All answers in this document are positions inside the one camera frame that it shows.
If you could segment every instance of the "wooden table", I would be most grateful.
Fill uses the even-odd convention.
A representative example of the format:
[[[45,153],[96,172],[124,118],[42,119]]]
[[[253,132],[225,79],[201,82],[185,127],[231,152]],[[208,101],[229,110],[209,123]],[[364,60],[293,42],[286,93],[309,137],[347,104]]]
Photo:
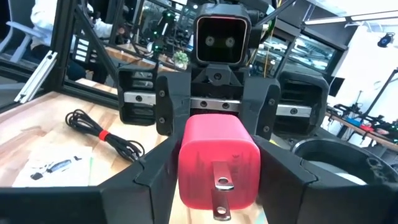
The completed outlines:
[[[131,44],[122,44],[122,45],[119,45],[119,47],[126,49],[126,50],[130,50],[132,52],[136,52],[134,47]],[[137,46],[137,48],[143,52],[147,52],[147,50],[141,46]],[[111,47],[106,47],[105,49],[110,56],[120,59],[124,62],[133,63],[135,65],[140,65],[143,67],[153,67],[155,65],[154,62],[150,62],[146,59],[141,60],[140,57],[136,57],[134,55],[123,52],[118,49],[114,49]],[[167,57],[163,54],[159,56],[159,60],[163,63],[173,66],[170,62],[167,61]],[[178,70],[174,70],[174,69],[166,67],[166,66],[160,66],[159,71],[160,72],[177,72]]]
[[[362,135],[366,134],[365,130],[363,130],[363,129],[361,129],[361,128],[359,128],[359,127],[357,127],[357,126],[355,126],[355,125],[353,125],[353,124],[351,124],[351,123],[349,123],[349,122],[347,122],[347,121],[345,121],[345,120],[343,120],[343,119],[341,119],[341,118],[339,118],[337,116],[333,116],[333,115],[330,116],[330,113],[326,113],[325,115],[327,117],[330,117],[331,119],[334,119],[335,121],[341,123],[342,125],[347,126],[348,128],[356,131],[359,134],[362,134]],[[387,148],[398,152],[398,145],[383,139],[382,136],[380,136],[378,133],[371,132],[371,133],[368,133],[366,135],[366,137],[369,137],[369,138],[375,140],[376,142],[378,142],[379,144],[382,144],[383,146],[386,146]]]
[[[116,94],[116,89],[108,86],[85,79],[78,82]],[[139,141],[147,151],[166,139],[165,136],[157,134],[155,126],[123,124],[116,110],[51,92],[0,114],[0,187],[10,187],[28,161],[30,153],[49,144],[92,147],[93,165],[90,185],[102,183],[129,165],[105,142],[96,137],[75,132],[65,124],[65,115],[78,108],[87,112],[109,132],[125,139]],[[226,223],[252,224],[260,211],[261,209],[255,204],[244,210],[233,211],[232,220]],[[170,223],[216,224],[219,222],[213,219],[211,211],[187,208],[179,197],[177,185]]]

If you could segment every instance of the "ceiling light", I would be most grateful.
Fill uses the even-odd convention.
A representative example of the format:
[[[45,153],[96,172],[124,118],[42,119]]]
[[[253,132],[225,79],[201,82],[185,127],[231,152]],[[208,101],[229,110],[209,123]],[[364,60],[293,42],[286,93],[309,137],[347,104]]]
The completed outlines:
[[[366,15],[351,16],[351,19],[353,21],[366,21],[366,20],[387,19],[394,17],[398,17],[398,11],[378,12]]]
[[[334,17],[334,18],[325,18],[325,19],[314,19],[305,21],[305,25],[316,25],[316,24],[328,24],[328,23],[336,23],[336,22],[346,22],[345,17]]]

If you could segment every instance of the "white shirt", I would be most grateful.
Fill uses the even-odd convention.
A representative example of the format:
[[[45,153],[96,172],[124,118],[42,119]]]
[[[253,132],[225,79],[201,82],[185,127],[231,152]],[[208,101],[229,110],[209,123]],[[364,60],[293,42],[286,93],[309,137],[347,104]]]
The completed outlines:
[[[91,5],[87,5],[88,9],[93,11]],[[32,8],[30,19],[37,30],[45,35],[44,38],[32,37],[30,48],[33,49],[38,45],[46,45],[50,47],[52,31],[54,28],[55,13],[57,11],[57,0],[36,0],[35,6]],[[94,31],[99,38],[108,38],[111,35],[112,24],[106,24],[101,19],[97,19]],[[76,37],[72,37],[71,50],[75,46]]]

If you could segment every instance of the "potted plant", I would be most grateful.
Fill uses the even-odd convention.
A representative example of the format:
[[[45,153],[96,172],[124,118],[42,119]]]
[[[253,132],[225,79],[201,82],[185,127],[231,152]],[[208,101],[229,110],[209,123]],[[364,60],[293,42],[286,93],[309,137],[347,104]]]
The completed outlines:
[[[181,51],[175,52],[173,55],[173,61],[175,66],[178,68],[185,68],[189,62],[188,55]]]

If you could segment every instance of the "black cable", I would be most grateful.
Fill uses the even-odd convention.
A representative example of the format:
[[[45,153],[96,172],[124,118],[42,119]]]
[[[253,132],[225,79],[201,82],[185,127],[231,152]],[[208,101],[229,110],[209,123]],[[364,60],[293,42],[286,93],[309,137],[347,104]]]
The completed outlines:
[[[82,134],[90,134],[103,138],[109,145],[115,148],[116,152],[125,160],[134,162],[145,154],[144,146],[137,141],[125,140],[102,129],[99,124],[93,121],[84,111],[77,109],[65,117],[66,124]]]
[[[271,6],[276,10],[278,8],[278,0],[272,0]],[[268,37],[271,36],[272,30],[274,30],[275,26],[276,26],[276,20],[277,20],[277,16],[275,16],[275,18],[273,18],[271,21],[271,24],[273,24],[273,28],[271,30],[266,31],[266,34],[262,37],[262,39],[260,40],[260,43],[265,42],[268,39]]]
[[[128,66],[128,65],[134,64],[134,63],[136,63],[136,62],[141,61],[142,59],[143,59],[143,58],[135,59],[135,60],[132,60],[131,62],[125,63],[125,64],[119,63],[118,68],[122,68],[122,67],[125,67],[125,66]]]

